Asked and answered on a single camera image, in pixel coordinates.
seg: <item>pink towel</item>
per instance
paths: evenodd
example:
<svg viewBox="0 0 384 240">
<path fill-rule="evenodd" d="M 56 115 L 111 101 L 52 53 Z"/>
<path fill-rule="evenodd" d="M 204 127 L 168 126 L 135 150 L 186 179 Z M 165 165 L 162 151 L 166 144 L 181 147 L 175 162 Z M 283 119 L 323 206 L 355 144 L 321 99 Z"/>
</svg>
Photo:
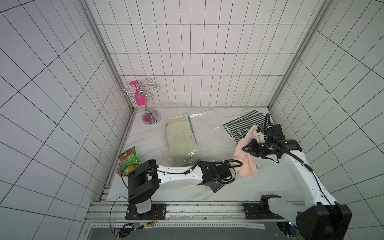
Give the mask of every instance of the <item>pink towel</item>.
<svg viewBox="0 0 384 240">
<path fill-rule="evenodd" d="M 257 126 L 253 125 L 248 131 L 248 133 L 245 135 L 245 137 L 237 143 L 237 147 L 235 148 L 235 154 L 233 155 L 233 159 L 239 160 L 243 163 L 241 167 L 236 167 L 235 171 L 242 177 L 257 175 L 256 165 L 255 162 L 252 160 L 251 155 L 242 150 L 243 147 L 245 147 L 251 141 L 252 138 L 256 139 L 253 134 L 253 132 L 256 130 Z"/>
</svg>

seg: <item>green striped towel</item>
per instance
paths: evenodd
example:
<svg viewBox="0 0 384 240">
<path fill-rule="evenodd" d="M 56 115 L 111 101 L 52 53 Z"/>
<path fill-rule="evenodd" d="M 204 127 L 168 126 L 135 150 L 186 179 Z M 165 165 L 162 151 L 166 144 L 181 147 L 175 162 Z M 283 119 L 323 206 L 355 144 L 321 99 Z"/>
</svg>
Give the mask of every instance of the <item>green striped towel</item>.
<svg viewBox="0 0 384 240">
<path fill-rule="evenodd" d="M 264 128 L 264 114 L 257 110 L 245 114 L 235 120 L 232 120 L 223 125 L 227 134 L 235 143 L 244 138 L 252 125 L 257 125 L 258 128 Z"/>
</svg>

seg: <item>floor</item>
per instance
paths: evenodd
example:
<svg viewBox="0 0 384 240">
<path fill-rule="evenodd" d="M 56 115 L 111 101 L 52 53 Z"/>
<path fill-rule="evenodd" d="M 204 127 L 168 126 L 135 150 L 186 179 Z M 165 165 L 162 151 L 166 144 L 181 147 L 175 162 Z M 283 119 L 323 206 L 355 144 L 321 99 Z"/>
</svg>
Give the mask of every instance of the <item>floor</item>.
<svg viewBox="0 0 384 240">
<path fill-rule="evenodd" d="M 249 108 L 217 108 L 187 109 L 158 108 L 162 115 L 160 122 L 153 126 L 145 125 L 142 120 L 143 109 L 139 109 L 124 150 L 136 146 L 136 154 L 145 162 L 156 159 L 160 165 L 171 166 L 169 159 L 165 119 L 188 114 L 199 146 L 200 156 L 206 159 L 231 159 L 236 144 L 227 135 L 222 125 L 243 116 L 254 109 Z M 257 109 L 267 114 L 267 108 Z M 240 177 L 213 193 L 204 185 L 184 188 L 158 189 L 152 201 L 259 201 L 261 195 L 277 194 L 288 201 L 302 201 L 302 195 L 284 164 L 276 164 L 269 160 L 253 158 L 260 164 L 257 176 Z M 116 177 L 109 191 L 107 201 L 114 201 L 119 196 L 128 197 L 128 190 L 120 177 Z"/>
</svg>

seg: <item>white tile wall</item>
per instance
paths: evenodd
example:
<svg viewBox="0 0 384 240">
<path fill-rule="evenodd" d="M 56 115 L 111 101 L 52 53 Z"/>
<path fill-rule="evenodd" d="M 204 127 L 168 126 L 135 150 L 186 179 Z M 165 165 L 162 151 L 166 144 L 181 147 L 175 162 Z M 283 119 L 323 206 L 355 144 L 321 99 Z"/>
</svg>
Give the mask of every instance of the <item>white tile wall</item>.
<svg viewBox="0 0 384 240">
<path fill-rule="evenodd" d="M 117 22 L 130 23 L 121 3 Z M 77 239 L 130 110 L 78 0 L 7 0 L 0 11 L 2 238 Z"/>
<path fill-rule="evenodd" d="M 150 105 L 236 107 L 269 104 L 322 0 L 87 2 L 124 85 L 161 87 Z"/>
<path fill-rule="evenodd" d="M 352 210 L 351 239 L 384 232 L 383 5 L 334 1 L 271 108 L 322 183 Z"/>
</svg>

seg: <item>green snack package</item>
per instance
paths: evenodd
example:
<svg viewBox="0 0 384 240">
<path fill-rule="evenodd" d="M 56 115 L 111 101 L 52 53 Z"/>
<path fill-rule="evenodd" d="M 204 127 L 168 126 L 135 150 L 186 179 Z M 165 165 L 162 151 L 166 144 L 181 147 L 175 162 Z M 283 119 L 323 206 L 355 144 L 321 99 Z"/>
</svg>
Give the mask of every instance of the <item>green snack package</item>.
<svg viewBox="0 0 384 240">
<path fill-rule="evenodd" d="M 131 149 L 128 149 L 127 151 L 122 152 L 120 155 L 118 155 L 118 158 L 119 158 L 120 161 L 117 163 L 116 173 L 120 177 L 121 177 L 121 171 L 124 168 L 125 168 L 125 170 L 122 173 L 122 176 L 123 177 L 127 177 L 128 173 L 130 171 L 132 171 L 133 169 L 137 168 L 141 164 L 141 161 L 136 156 L 135 147 L 132 147 Z"/>
</svg>

